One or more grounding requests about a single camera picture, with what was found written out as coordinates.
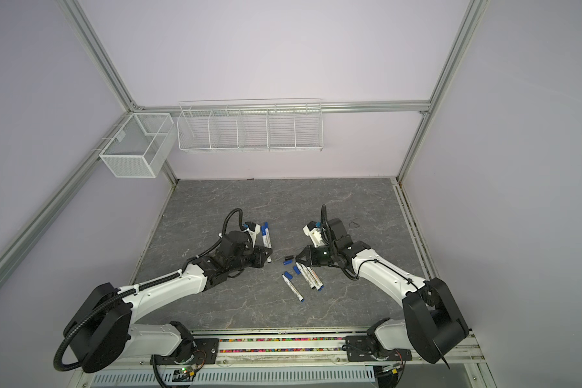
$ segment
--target wire shelf organizer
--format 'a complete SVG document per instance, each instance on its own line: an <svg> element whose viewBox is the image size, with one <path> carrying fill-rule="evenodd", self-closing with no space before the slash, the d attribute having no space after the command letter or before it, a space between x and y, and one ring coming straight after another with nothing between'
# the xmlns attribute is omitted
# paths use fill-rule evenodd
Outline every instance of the wire shelf organizer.
<svg viewBox="0 0 582 388"><path fill-rule="evenodd" d="M323 148L318 100L243 105L202 103L179 103L178 146L185 152Z"/></svg>
<svg viewBox="0 0 582 388"><path fill-rule="evenodd" d="M176 141L170 113L132 113L99 156L118 178L155 178Z"/></svg>

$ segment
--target gray marble table surface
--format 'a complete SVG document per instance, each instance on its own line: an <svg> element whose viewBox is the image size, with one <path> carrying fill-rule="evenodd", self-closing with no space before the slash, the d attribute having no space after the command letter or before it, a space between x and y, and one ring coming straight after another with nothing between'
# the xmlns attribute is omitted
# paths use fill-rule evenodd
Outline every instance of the gray marble table surface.
<svg viewBox="0 0 582 388"><path fill-rule="evenodd" d="M274 252L264 268L247 268L213 289L171 302L139 323L182 322L190 330L368 327L380 318L403 318L402 308L365 279L351 281L340 269L315 267L325 287L311 290L283 257L310 244L302 228L318 221L321 205L341 219L354 241L371 245L381 256L422 276L392 183L387 178L264 179L179 181L138 269L136 282L180 268L186 258L213 244L224 217L235 207L244 221L268 221ZM236 215L229 230L237 229ZM300 302L280 275L305 298Z"/></svg>

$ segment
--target white wall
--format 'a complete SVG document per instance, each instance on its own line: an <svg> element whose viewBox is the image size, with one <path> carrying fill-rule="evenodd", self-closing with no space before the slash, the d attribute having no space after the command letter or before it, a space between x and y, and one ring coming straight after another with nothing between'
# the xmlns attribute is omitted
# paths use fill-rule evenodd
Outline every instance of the white wall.
<svg viewBox="0 0 582 388"><path fill-rule="evenodd" d="M404 186L498 387L582 387L582 1L489 4Z"/></svg>
<svg viewBox="0 0 582 388"><path fill-rule="evenodd" d="M469 0L81 3L136 102L160 106L428 100ZM396 175L418 121L417 113L327 114L325 148L315 156L243 153L244 165L234 153L175 149L169 160L180 179Z"/></svg>
<svg viewBox="0 0 582 388"><path fill-rule="evenodd" d="M0 1L0 251L121 114L53 0ZM66 386L64 325L129 280L168 190L95 170L0 290L0 387Z"/></svg>
<svg viewBox="0 0 582 388"><path fill-rule="evenodd" d="M54 1L0 1L0 252L121 114Z"/></svg>
<svg viewBox="0 0 582 388"><path fill-rule="evenodd" d="M418 112L327 113L322 151L185 153L169 162L179 179L395 176L420 123Z"/></svg>
<svg viewBox="0 0 582 388"><path fill-rule="evenodd" d="M468 0L82 0L140 105L428 100Z"/></svg>
<svg viewBox="0 0 582 388"><path fill-rule="evenodd" d="M129 282L169 187L99 165L0 290L0 387L67 386L52 367L62 330L93 288Z"/></svg>

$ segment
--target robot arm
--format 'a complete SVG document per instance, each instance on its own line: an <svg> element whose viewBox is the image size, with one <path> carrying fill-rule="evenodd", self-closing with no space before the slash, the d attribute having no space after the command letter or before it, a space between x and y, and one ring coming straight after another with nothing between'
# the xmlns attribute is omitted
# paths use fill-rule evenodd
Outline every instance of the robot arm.
<svg viewBox="0 0 582 388"><path fill-rule="evenodd" d="M226 225L234 213L239 213L241 231L227 234ZM65 339L54 357L54 368L68 371L82 367L84 372L93 373L118 358L151 354L164 356L167 363L189 362L199 350L194 337L181 323L135 322L174 300L236 277L247 267L262 268L272 250L255 244L259 232L258 224L244 224L241 209L234 209L226 216L217 243L188 259L177 271L118 289L110 283L96 287L64 329ZM78 362L65 365L62 355L68 346Z"/></svg>
<svg viewBox="0 0 582 388"><path fill-rule="evenodd" d="M389 318L368 331L367 354L388 357L396 349L414 349L426 361L444 359L469 329L448 286L440 279L415 276L381 257L368 244L354 242L339 219L328 220L325 206L321 221L310 222L304 234L308 245L295 260L306 266L335 266L352 280L363 277L388 294L404 309L405 324Z"/></svg>

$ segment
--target mounting plate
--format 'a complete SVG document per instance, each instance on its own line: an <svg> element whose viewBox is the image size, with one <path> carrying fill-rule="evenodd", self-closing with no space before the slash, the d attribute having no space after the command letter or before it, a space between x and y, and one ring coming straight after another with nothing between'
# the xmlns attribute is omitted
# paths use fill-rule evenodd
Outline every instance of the mounting plate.
<svg viewBox="0 0 582 388"><path fill-rule="evenodd" d="M348 335L345 337L345 344L353 346L347 349L347 360L351 362L355 361L375 361L369 353L363 353L359 349L369 348L369 337L366 335ZM403 361L411 361L411 351L408 349L394 349L388 353L388 357L381 361L401 361L399 353Z"/></svg>
<svg viewBox="0 0 582 388"><path fill-rule="evenodd" d="M220 344L219 338L196 338L194 339L196 343L196 350L194 351L194 359L190 361L190 364L200 365L203 363L203 357L205 357L205 364L215 364L216 357L218 356L218 345ZM158 365L176 365L170 357L160 357L157 362Z"/></svg>

